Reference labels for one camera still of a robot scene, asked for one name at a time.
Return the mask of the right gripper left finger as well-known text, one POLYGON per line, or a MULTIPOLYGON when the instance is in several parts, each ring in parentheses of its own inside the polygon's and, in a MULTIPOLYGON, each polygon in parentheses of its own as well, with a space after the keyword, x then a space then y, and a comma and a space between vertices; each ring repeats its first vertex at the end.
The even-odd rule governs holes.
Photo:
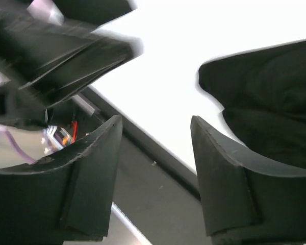
POLYGON ((121 139, 115 115, 35 164, 0 170, 0 242, 106 237, 121 139))

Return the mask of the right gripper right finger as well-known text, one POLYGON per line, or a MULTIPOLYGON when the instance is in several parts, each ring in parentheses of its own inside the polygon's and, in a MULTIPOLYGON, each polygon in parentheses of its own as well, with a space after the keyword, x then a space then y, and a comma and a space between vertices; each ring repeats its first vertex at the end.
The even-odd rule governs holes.
POLYGON ((306 243, 306 169, 255 153, 199 116, 191 138, 213 244, 306 243))

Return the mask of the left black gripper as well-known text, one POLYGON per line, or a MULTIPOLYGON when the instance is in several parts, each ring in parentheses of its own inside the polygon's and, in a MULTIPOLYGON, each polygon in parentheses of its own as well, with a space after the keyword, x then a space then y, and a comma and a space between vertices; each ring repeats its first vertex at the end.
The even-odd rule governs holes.
POLYGON ((0 1, 0 124, 64 127, 75 119, 71 98, 140 54, 139 42, 103 24, 133 10, 128 1, 54 1, 61 24, 36 17, 31 1, 0 1))

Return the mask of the black tank top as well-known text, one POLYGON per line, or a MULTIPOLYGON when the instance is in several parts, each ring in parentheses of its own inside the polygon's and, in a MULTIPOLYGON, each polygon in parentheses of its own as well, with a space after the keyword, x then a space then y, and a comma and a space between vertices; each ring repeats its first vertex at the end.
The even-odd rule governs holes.
POLYGON ((306 40, 206 62, 198 83, 248 148, 306 169, 306 40))

